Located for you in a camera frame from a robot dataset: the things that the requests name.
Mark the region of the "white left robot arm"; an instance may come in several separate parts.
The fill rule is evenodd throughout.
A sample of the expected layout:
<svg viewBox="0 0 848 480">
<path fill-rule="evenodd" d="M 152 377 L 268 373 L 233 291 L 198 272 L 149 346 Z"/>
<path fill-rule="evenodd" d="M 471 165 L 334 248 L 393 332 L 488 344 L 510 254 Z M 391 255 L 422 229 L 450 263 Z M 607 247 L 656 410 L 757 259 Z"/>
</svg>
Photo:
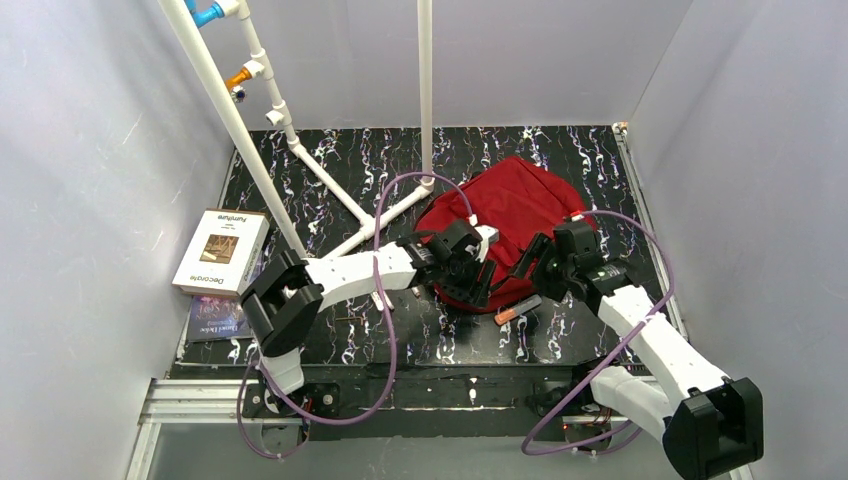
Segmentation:
<svg viewBox="0 0 848 480">
<path fill-rule="evenodd" d="M 301 259 L 288 249 L 277 255 L 240 297 L 270 388 L 283 396 L 303 386 L 300 346 L 319 313 L 337 303 L 379 288 L 436 285 L 446 296 L 483 308 L 495 271 L 486 256 L 498 239 L 496 228 L 459 219 L 442 232 L 415 232 L 371 252 Z"/>
</svg>

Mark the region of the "white Decorate book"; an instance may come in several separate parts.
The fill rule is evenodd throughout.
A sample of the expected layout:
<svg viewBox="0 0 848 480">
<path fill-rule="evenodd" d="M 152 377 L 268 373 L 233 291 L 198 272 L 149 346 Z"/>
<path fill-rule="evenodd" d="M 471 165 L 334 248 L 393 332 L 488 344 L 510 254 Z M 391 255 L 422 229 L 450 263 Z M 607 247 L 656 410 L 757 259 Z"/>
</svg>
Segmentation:
<svg viewBox="0 0 848 480">
<path fill-rule="evenodd" d="M 172 285 L 191 295 L 239 296 L 253 278 L 268 230 L 260 212 L 205 210 Z"/>
</svg>

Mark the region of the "red student backpack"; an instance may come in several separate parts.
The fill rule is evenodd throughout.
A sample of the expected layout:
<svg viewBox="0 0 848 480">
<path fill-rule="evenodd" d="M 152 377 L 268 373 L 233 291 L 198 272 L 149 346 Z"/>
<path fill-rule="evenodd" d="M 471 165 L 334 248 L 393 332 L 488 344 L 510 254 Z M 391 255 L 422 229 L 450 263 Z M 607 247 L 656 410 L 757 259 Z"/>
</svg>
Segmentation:
<svg viewBox="0 0 848 480">
<path fill-rule="evenodd" d="M 416 220 L 413 233 L 442 232 L 456 219 L 467 220 L 472 214 L 477 215 L 481 224 L 499 230 L 499 240 L 487 255 L 496 263 L 496 271 L 486 307 L 475 309 L 446 297 L 438 286 L 430 285 L 446 303 L 456 308 L 490 313 L 538 294 L 530 278 L 507 276 L 535 234 L 542 232 L 552 238 L 556 226 L 577 221 L 589 223 L 598 234 L 593 220 L 578 219 L 584 209 L 579 193 L 564 179 L 512 156 L 473 176 L 458 189 L 432 200 Z"/>
</svg>

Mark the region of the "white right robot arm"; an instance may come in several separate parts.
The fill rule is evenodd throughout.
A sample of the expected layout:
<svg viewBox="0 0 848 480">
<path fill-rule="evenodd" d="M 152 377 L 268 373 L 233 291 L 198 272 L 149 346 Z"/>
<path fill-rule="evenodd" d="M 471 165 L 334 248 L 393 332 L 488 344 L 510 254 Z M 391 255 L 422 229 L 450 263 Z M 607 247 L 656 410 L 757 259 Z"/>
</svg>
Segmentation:
<svg viewBox="0 0 848 480">
<path fill-rule="evenodd" d="M 763 396 L 749 378 L 733 379 L 705 359 L 635 284 L 625 263 L 604 259 L 597 232 L 575 214 L 537 233 L 511 268 L 552 300 L 572 295 L 620 336 L 606 357 L 574 374 L 571 390 L 531 429 L 538 432 L 590 391 L 590 402 L 648 432 L 683 479 L 711 479 L 764 455 Z"/>
</svg>

